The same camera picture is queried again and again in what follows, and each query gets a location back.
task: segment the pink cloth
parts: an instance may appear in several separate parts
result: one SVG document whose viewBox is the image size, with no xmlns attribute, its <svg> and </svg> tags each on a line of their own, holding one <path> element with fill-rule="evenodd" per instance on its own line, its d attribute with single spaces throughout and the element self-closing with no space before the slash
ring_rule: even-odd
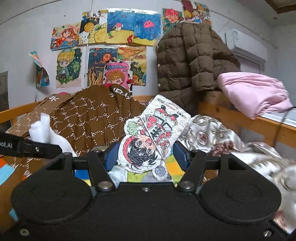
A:
<svg viewBox="0 0 296 241">
<path fill-rule="evenodd" d="M 278 79 L 262 74 L 229 72 L 219 75 L 217 81 L 233 105 L 251 119 L 264 112 L 284 112 L 292 107 L 288 91 Z"/>
</svg>

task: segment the white air conditioner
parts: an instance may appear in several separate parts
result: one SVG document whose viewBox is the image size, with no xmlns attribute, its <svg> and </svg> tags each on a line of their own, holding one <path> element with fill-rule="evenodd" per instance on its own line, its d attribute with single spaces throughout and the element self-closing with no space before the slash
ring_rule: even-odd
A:
<svg viewBox="0 0 296 241">
<path fill-rule="evenodd" d="M 267 61 L 267 49 L 259 41 L 235 29 L 225 35 L 227 47 L 236 55 L 259 65 Z"/>
</svg>

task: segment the metal bolt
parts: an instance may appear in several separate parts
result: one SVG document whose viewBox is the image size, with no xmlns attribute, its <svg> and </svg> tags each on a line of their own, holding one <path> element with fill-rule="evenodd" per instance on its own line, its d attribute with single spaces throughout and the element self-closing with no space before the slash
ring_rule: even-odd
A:
<svg viewBox="0 0 296 241">
<path fill-rule="evenodd" d="M 102 191 L 107 191 L 112 189 L 113 184 L 109 181 L 102 181 L 98 184 L 98 187 L 102 190 Z"/>
<path fill-rule="evenodd" d="M 29 234 L 30 232 L 27 229 L 20 229 L 20 235 L 27 237 Z"/>
<path fill-rule="evenodd" d="M 265 238 L 269 238 L 271 235 L 272 235 L 272 231 L 271 231 L 271 230 L 266 230 L 266 231 L 264 231 L 264 233 L 263 233 L 263 236 L 264 236 Z"/>
<path fill-rule="evenodd" d="M 142 188 L 142 190 L 143 190 L 144 192 L 149 192 L 149 191 L 150 191 L 150 188 L 145 187 L 145 188 Z"/>
<path fill-rule="evenodd" d="M 191 189 L 194 187 L 194 184 L 190 181 L 183 181 L 183 182 L 180 182 L 178 186 L 182 189 Z"/>
</svg>

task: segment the wooden bed frame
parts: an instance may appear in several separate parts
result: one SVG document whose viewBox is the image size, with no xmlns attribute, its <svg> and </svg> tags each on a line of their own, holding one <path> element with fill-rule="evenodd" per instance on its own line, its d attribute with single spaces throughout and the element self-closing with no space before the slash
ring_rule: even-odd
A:
<svg viewBox="0 0 296 241">
<path fill-rule="evenodd" d="M 154 96 L 133 96 L 139 102 L 148 103 Z M 17 122 L 17 117 L 32 111 L 42 101 L 25 104 L 13 109 L 0 112 L 0 123 L 11 120 L 11 125 Z M 227 128 L 234 130 L 238 135 L 242 128 L 254 131 L 264 136 L 264 142 L 272 145 L 273 138 L 280 123 L 264 117 L 257 117 L 254 120 L 246 117 L 241 112 L 229 110 L 209 103 L 199 104 L 199 113 L 201 115 L 212 116 L 221 121 Z M 282 124 L 279 131 L 278 141 L 296 149 L 296 128 Z"/>
</svg>

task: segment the cartoon cleansing towel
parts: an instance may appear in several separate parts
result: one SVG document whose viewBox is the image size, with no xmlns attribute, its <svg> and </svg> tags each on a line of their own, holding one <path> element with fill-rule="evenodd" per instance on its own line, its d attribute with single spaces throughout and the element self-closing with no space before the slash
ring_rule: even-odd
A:
<svg viewBox="0 0 296 241">
<path fill-rule="evenodd" d="M 118 163 L 133 173 L 152 171 L 157 180 L 167 178 L 165 161 L 190 118 L 175 103 L 157 95 L 140 116 L 126 121 Z"/>
</svg>

